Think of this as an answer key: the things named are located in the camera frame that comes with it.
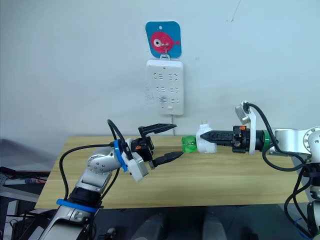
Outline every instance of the blue clamp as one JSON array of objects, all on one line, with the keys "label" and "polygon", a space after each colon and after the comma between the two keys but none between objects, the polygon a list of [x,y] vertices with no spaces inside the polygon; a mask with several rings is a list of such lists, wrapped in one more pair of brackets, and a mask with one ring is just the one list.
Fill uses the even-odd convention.
[{"label": "blue clamp", "polygon": [[56,201],[56,204],[61,205],[61,206],[66,206],[66,207],[70,207],[70,208],[75,208],[75,209],[79,209],[88,213],[93,213],[95,214],[98,209],[95,207],[89,207],[89,206],[82,206],[73,202],[69,202],[69,201],[65,201],[63,199],[58,199]]},{"label": "blue clamp", "polygon": [[116,158],[118,159],[119,163],[121,164],[121,167],[123,168],[123,171],[126,172],[128,171],[128,167],[124,161],[124,159],[122,158],[121,156],[121,152],[120,152],[120,149],[119,149],[119,140],[114,140],[114,150],[115,150],[115,155],[116,155]]}]

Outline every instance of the blue sticker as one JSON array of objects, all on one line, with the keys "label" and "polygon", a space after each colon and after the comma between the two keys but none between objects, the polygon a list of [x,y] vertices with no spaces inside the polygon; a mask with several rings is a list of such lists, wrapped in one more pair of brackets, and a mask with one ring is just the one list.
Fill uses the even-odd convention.
[{"label": "blue sticker", "polygon": [[149,21],[145,25],[152,55],[160,58],[166,54],[171,58],[181,56],[180,26],[175,21]]}]

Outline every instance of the electrical outlet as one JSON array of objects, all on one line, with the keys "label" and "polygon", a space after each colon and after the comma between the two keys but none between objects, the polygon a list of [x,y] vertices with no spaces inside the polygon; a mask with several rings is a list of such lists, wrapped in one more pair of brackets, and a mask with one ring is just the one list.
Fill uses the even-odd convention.
[{"label": "electrical outlet", "polygon": [[147,81],[151,83],[161,114],[184,114],[184,66],[180,61],[149,60]]}]

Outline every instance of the wooden table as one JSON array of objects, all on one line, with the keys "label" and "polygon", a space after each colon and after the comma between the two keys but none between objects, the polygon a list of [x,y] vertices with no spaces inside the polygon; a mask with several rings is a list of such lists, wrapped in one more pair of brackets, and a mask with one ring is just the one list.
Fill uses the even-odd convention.
[{"label": "wooden table", "polygon": [[[112,137],[69,137],[62,149],[65,151],[90,144],[107,144]],[[154,157],[181,150],[181,136],[152,136]],[[94,149],[71,153],[64,160],[69,193],[86,167]],[[56,200],[63,198],[65,189],[59,171],[59,158],[36,204],[36,208],[56,209]],[[270,156],[270,160],[290,168],[289,157]],[[173,162],[154,170],[141,182],[120,170],[118,179],[103,200],[109,209],[249,205],[284,203],[292,193],[297,179],[296,172],[282,172],[269,167],[260,152],[254,156],[232,153],[230,147],[218,147],[218,153],[185,153]],[[303,192],[298,202],[308,202]]]}]

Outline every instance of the wall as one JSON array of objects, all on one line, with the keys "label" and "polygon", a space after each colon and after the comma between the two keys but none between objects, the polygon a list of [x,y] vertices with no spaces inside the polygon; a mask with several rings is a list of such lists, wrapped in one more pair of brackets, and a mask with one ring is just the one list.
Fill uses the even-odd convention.
[{"label": "wall", "polygon": [[[1,0],[0,136],[54,159],[67,136],[169,123],[145,97],[145,24],[177,21],[185,67],[178,135],[239,124],[258,104],[272,127],[319,125],[320,1]],[[263,124],[258,119],[258,127]]]}]

